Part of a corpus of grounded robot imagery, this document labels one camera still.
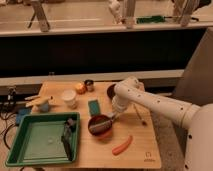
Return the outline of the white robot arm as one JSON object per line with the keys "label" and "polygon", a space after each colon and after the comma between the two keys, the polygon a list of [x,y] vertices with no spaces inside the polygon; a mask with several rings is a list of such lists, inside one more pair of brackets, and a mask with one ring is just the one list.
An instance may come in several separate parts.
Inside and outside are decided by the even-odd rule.
{"label": "white robot arm", "polygon": [[115,84],[114,112],[123,113],[134,102],[187,129],[183,171],[213,171],[213,103],[198,106],[142,91],[140,85],[134,76]]}

